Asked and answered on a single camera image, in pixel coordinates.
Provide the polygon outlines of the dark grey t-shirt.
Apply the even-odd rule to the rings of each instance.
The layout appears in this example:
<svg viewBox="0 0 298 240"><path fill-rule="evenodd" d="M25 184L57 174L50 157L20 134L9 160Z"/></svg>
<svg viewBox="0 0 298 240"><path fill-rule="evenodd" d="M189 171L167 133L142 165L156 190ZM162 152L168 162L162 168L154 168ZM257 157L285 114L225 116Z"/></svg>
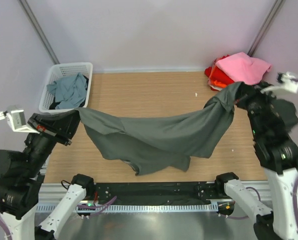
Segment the dark grey t-shirt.
<svg viewBox="0 0 298 240"><path fill-rule="evenodd" d="M138 176L167 167L183 172L191 158L211 157L234 119L234 102L242 82L210 98L200 110L169 117L117 117L78 108L91 141L106 160L121 160Z"/></svg>

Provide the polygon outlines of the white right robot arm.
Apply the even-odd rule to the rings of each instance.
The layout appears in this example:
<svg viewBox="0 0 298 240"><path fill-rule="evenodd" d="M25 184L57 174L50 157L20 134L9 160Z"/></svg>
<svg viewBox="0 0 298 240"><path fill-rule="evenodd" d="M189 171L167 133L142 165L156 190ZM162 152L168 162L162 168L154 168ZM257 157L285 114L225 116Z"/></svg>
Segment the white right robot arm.
<svg viewBox="0 0 298 240"><path fill-rule="evenodd" d="M254 198L232 172L216 177L214 192L242 208L259 240L298 240L298 146L289 135L298 124L296 107L278 98L270 84L236 82L228 89L235 92L235 105L247 112L272 207Z"/></svg>

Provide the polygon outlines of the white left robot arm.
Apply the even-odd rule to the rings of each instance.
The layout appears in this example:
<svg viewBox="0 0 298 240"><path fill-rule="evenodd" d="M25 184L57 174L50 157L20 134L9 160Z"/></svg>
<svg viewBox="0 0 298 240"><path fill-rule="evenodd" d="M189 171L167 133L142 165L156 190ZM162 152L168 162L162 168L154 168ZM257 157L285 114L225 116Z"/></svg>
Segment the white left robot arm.
<svg viewBox="0 0 298 240"><path fill-rule="evenodd" d="M56 144L70 145L80 123L77 110L54 115L0 112L14 132L25 132L23 151L0 149L0 227L6 240L56 240L82 200L95 194L93 178L77 174L52 213L35 226L39 192L44 181L41 168Z"/></svg>

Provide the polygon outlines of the light blue t-shirt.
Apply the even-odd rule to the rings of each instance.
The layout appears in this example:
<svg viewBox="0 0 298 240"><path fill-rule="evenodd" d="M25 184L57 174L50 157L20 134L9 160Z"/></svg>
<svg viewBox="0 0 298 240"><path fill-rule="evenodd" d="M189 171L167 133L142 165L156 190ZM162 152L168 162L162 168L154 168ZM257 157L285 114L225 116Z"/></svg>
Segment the light blue t-shirt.
<svg viewBox="0 0 298 240"><path fill-rule="evenodd" d="M65 76L47 85L47 92L54 99L50 110L64 110L83 107L87 99L89 78L81 73Z"/></svg>

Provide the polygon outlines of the white plastic basket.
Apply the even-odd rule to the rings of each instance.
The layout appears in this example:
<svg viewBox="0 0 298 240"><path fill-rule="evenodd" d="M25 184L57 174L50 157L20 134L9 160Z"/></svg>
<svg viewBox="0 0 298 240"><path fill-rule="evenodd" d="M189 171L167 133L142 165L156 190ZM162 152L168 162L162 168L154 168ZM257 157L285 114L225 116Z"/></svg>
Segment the white plastic basket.
<svg viewBox="0 0 298 240"><path fill-rule="evenodd" d="M53 65L39 103L42 113L63 113L88 106L93 65L90 62L73 62Z"/></svg>

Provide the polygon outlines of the pink folded t-shirt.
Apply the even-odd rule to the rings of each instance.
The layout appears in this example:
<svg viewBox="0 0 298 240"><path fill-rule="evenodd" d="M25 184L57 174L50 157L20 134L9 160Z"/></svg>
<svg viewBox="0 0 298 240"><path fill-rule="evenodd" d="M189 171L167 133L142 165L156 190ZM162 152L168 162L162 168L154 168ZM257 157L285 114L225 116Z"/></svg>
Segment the pink folded t-shirt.
<svg viewBox="0 0 298 240"><path fill-rule="evenodd" d="M271 71L272 64L244 52L235 53L218 60L215 65L234 82L258 84Z"/></svg>

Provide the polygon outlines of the white folded t-shirt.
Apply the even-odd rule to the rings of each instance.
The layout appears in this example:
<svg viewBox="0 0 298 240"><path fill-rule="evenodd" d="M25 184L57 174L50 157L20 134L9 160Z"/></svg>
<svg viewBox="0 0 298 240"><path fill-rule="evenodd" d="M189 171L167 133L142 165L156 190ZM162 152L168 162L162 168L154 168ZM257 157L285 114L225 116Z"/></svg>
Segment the white folded t-shirt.
<svg viewBox="0 0 298 240"><path fill-rule="evenodd" d="M218 87L218 86L214 86L214 85L210 85L210 89L212 91L221 91L223 88L222 87Z"/></svg>

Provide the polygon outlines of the orange folded t-shirt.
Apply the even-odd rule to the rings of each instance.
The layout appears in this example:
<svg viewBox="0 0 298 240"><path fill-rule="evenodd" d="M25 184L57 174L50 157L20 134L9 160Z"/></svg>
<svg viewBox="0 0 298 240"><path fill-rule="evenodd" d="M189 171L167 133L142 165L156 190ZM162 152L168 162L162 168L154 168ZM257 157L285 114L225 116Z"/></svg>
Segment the orange folded t-shirt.
<svg viewBox="0 0 298 240"><path fill-rule="evenodd" d="M208 84L209 84L209 86L217 86L217 87L220 87L220 88L226 88L228 86L226 83L223 83L223 82L218 81L218 80L212 80L212 79L210 79L208 81Z"/></svg>

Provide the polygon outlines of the red folded t-shirt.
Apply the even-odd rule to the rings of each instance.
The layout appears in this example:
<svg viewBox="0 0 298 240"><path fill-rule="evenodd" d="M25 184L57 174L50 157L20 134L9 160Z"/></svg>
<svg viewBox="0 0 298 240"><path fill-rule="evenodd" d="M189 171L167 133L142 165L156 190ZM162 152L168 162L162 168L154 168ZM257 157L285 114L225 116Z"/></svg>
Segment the red folded t-shirt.
<svg viewBox="0 0 298 240"><path fill-rule="evenodd" d="M219 67L216 66L216 63L219 60L225 59L227 57L229 57L229 55L224 55L222 57L216 58L213 61L212 65L204 70L204 74L208 77L208 84L209 80L221 81L222 83L225 83L227 85L234 83L234 81L229 76L227 76Z"/></svg>

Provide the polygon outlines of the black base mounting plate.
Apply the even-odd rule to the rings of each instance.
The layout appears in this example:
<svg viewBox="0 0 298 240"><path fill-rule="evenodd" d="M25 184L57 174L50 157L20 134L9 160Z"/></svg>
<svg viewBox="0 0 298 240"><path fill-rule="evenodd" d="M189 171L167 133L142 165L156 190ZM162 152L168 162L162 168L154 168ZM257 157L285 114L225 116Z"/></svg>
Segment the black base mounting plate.
<svg viewBox="0 0 298 240"><path fill-rule="evenodd" d="M96 183L97 200L104 204L116 197L115 205L189 206L231 202L214 182L114 182Z"/></svg>

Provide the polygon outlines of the aluminium frame rail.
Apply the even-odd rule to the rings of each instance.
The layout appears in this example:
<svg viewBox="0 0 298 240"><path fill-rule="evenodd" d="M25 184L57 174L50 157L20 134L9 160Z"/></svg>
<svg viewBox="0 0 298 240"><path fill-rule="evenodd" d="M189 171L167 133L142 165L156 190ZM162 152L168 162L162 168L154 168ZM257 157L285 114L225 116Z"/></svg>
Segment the aluminium frame rail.
<svg viewBox="0 0 298 240"><path fill-rule="evenodd" d="M243 180L242 184L253 187L260 195L261 201L271 201L271 191L267 180ZM65 196L67 190L60 183L43 183L38 195L39 203L59 203Z"/></svg>

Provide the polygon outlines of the right aluminium corner post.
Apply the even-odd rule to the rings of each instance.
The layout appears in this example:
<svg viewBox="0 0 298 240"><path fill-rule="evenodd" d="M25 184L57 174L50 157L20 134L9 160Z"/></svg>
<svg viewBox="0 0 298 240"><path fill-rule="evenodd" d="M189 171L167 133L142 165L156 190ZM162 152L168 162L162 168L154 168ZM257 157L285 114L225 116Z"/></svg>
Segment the right aluminium corner post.
<svg viewBox="0 0 298 240"><path fill-rule="evenodd" d="M259 31L257 32L249 50L247 51L247 55L253 57L259 48L260 44L264 40L265 36L269 32L271 25L273 24L274 20L278 16L279 12L281 11L282 7L284 6L286 0L275 0L272 7L270 8L267 16L265 17Z"/></svg>

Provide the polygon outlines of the aluminium corner post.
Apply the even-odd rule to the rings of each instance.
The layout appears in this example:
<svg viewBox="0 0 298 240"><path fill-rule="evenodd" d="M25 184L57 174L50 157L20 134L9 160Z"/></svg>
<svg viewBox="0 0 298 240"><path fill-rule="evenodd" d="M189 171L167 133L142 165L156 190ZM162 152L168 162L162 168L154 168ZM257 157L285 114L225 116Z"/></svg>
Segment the aluminium corner post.
<svg viewBox="0 0 298 240"><path fill-rule="evenodd" d="M60 61L59 61L58 57L56 56L56 53L54 52L48 38L46 37L42 27L40 26L39 21L37 20L34 12L32 11L28 1L27 0L18 0L17 2L21 6L26 17L28 18L28 21L30 22L31 26L33 27L33 30L35 31L36 35L38 36L42 46L44 47L46 53L48 54L50 60L53 62L54 65L60 64Z"/></svg>
<svg viewBox="0 0 298 240"><path fill-rule="evenodd" d="M274 20L278 16L279 12L281 11L282 7L284 6L286 0L275 0L272 7L270 8L267 16L265 17L259 31L257 32L249 50L247 51L247 55L253 57L259 48L260 44L264 40L265 36L269 32L271 25L273 24Z"/></svg>

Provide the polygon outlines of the left aluminium corner post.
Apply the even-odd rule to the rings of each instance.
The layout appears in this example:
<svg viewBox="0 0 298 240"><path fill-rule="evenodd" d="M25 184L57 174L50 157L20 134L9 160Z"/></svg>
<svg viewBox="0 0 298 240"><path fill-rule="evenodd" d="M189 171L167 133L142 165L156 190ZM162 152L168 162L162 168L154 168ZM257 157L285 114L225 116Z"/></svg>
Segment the left aluminium corner post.
<svg viewBox="0 0 298 240"><path fill-rule="evenodd" d="M60 64L60 61L59 61L58 57L56 56L56 53L54 52L48 38L46 37L42 27L40 26L39 21L37 20L34 12L32 11L28 1L27 0L18 0L17 2L21 6L26 17L28 18L28 21L30 22L31 26L33 27L33 30L35 31L36 35L38 36L42 46L44 47L46 53L48 54L50 60L53 62L54 65Z"/></svg>

